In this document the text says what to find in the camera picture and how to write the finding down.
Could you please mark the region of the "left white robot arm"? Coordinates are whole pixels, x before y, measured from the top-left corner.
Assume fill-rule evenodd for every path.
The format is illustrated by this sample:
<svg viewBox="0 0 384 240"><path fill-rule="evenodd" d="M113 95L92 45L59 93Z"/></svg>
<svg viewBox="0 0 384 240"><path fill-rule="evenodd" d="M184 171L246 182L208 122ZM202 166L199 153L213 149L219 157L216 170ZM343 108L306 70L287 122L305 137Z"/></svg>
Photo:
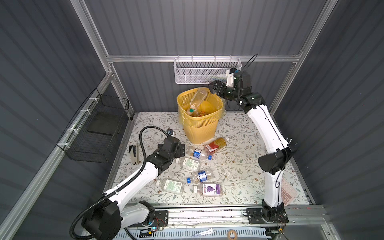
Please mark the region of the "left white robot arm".
<svg viewBox="0 0 384 240"><path fill-rule="evenodd" d="M142 167L89 205L72 223L70 236L76 240L112 240L123 228L150 225L155 217L151 204L140 201L129 208L125 206L145 185L167 170L174 159L185 156L185 152L185 144L168 136L153 154L143 153Z"/></svg>

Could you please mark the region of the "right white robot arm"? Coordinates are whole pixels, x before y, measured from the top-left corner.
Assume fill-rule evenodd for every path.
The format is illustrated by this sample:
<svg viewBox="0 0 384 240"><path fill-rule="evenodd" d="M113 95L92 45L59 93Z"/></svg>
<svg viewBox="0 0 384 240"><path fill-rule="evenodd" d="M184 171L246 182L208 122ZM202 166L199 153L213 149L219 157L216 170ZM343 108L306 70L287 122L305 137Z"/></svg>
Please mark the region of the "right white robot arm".
<svg viewBox="0 0 384 240"><path fill-rule="evenodd" d="M247 72L231 68L226 72L227 80L220 77L209 83L210 92L227 101L234 101L257 127L267 149L267 154L258 158L265 173L265 195L262 201L261 217L266 223L275 223L284 216L282 179L286 164L295 149L284 139L269 112L266 101L260 93L253 92L251 76Z"/></svg>

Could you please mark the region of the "orange white label bottle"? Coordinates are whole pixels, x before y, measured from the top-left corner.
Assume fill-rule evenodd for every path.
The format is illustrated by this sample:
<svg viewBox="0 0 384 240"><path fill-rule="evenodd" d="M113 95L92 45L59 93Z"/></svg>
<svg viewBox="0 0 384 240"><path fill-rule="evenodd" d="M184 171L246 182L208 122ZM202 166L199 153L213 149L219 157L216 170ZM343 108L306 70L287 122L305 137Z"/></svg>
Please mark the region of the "orange white label bottle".
<svg viewBox="0 0 384 240"><path fill-rule="evenodd" d="M198 107L199 115L206 116L216 111L216 107L208 101L203 101Z"/></svg>

